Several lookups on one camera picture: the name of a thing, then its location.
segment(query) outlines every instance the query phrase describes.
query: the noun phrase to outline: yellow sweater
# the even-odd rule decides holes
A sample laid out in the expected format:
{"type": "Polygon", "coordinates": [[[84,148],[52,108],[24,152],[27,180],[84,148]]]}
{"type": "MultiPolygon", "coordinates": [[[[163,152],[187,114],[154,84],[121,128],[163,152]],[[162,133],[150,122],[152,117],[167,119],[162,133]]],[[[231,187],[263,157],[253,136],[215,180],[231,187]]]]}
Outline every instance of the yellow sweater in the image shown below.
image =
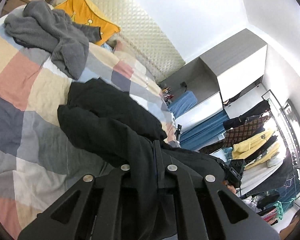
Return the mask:
{"type": "Polygon", "coordinates": [[[274,142],[272,145],[269,146],[269,148],[267,149],[267,154],[265,156],[263,156],[260,160],[257,160],[256,162],[254,162],[253,164],[251,165],[247,165],[244,169],[247,170],[247,169],[250,169],[254,166],[257,166],[258,164],[261,164],[261,163],[264,163],[266,162],[267,160],[270,160],[271,157],[273,155],[275,155],[278,150],[280,148],[280,143],[279,142],[274,142]]]}
{"type": "Polygon", "coordinates": [[[245,159],[264,145],[272,136],[275,129],[268,129],[258,133],[251,138],[233,145],[232,158],[245,159]]]}

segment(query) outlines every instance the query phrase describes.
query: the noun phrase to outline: cream quilted fabric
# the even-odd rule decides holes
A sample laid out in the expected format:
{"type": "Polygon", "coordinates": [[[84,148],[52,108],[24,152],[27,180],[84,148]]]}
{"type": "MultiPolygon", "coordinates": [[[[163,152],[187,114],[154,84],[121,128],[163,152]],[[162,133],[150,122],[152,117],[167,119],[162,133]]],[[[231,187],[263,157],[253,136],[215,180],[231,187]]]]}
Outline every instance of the cream quilted fabric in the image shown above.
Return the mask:
{"type": "MultiPolygon", "coordinates": [[[[54,5],[65,0],[54,0],[54,5]]],[[[155,21],[134,0],[91,0],[114,23],[156,82],[179,70],[184,60],[155,21]]]]}

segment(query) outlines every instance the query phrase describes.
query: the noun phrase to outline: patchwork bedspread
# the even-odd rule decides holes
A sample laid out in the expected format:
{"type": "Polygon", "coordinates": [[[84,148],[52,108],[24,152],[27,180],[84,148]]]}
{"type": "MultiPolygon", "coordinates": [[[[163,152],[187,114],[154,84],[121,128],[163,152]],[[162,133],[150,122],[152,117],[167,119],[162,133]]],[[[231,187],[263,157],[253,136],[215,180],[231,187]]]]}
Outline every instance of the patchwork bedspread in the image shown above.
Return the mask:
{"type": "MultiPolygon", "coordinates": [[[[66,104],[71,82],[41,49],[27,49],[5,33],[0,19],[0,222],[17,239],[80,177],[101,176],[112,167],[71,145],[61,131],[57,108],[66,104]]],[[[79,82],[101,77],[155,115],[174,140],[171,113],[146,68],[138,69],[90,44],[79,82]]]]}

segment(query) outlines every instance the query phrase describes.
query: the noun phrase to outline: brown plaid jacket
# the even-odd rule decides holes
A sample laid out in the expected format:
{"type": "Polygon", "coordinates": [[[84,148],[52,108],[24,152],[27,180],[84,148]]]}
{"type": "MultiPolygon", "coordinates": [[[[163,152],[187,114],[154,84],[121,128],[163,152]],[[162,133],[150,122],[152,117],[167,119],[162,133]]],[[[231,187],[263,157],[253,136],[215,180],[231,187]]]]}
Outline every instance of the brown plaid jacket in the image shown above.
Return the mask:
{"type": "Polygon", "coordinates": [[[271,116],[266,115],[244,125],[228,130],[225,133],[224,139],[201,148],[199,152],[210,154],[223,147],[232,147],[232,145],[250,138],[256,132],[256,130],[270,118],[271,116]]]}

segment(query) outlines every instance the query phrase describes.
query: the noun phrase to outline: metal bolt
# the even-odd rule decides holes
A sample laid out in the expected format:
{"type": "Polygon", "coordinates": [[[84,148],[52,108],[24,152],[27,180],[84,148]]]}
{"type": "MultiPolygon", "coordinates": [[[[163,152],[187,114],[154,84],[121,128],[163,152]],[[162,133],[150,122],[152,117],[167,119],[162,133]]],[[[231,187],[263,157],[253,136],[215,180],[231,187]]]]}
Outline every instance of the metal bolt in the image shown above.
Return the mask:
{"type": "Polygon", "coordinates": [[[207,175],[205,179],[207,182],[215,182],[216,177],[213,175],[207,175]]]}
{"type": "Polygon", "coordinates": [[[169,171],[176,171],[178,169],[178,167],[176,166],[176,165],[174,165],[174,164],[170,164],[169,166],[168,166],[168,170],[169,171]]]}
{"type": "Polygon", "coordinates": [[[128,171],[128,170],[130,170],[130,165],[129,165],[129,164],[124,164],[124,165],[122,165],[122,166],[121,166],[121,170],[123,170],[123,171],[128,171]]]}
{"type": "Polygon", "coordinates": [[[90,181],[92,181],[92,180],[93,180],[93,176],[90,175],[90,174],[87,174],[87,175],[85,175],[85,176],[83,177],[83,181],[84,181],[84,182],[90,182],[90,181]]]}

